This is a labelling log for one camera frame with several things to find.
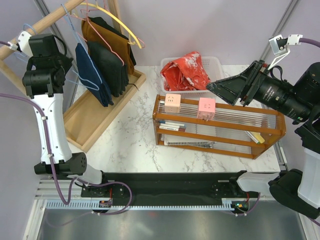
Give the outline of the red white trousers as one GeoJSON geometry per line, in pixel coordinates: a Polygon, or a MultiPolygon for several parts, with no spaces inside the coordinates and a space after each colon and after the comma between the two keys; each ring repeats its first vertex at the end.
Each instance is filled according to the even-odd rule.
{"type": "Polygon", "coordinates": [[[166,91],[202,91],[211,82],[198,51],[168,62],[160,74],[166,91]]]}

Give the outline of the light blue wire hanger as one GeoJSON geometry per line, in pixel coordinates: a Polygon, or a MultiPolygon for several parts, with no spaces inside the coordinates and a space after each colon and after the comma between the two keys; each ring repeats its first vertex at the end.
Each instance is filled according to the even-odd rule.
{"type": "Polygon", "coordinates": [[[62,94],[66,74],[73,58],[67,56],[67,46],[56,35],[45,33],[31,35],[22,31],[18,38],[19,49],[29,56],[22,78],[26,95],[62,94]]]}

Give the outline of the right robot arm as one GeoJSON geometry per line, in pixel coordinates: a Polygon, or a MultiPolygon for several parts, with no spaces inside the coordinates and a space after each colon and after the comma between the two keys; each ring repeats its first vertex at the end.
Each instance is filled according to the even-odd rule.
{"type": "Polygon", "coordinates": [[[312,63],[295,85],[276,78],[274,69],[283,70],[255,60],[240,74],[211,82],[206,89],[232,106],[240,101],[245,107],[255,100],[292,119],[306,154],[303,170],[242,171],[229,191],[235,197],[245,192],[271,194],[278,203],[314,221],[320,216],[320,64],[312,63]]]}

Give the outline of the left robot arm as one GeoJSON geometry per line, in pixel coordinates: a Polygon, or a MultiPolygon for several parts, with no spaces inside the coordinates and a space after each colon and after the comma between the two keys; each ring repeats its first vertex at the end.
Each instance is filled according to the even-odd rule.
{"type": "Polygon", "coordinates": [[[53,34],[31,35],[22,31],[17,38],[19,49],[29,56],[22,78],[28,99],[33,103],[41,141],[40,163],[34,166],[37,175],[78,177],[99,197],[110,191],[102,172],[87,163],[84,152],[73,153],[69,147],[63,118],[63,86],[73,58],[60,52],[53,34]]]}

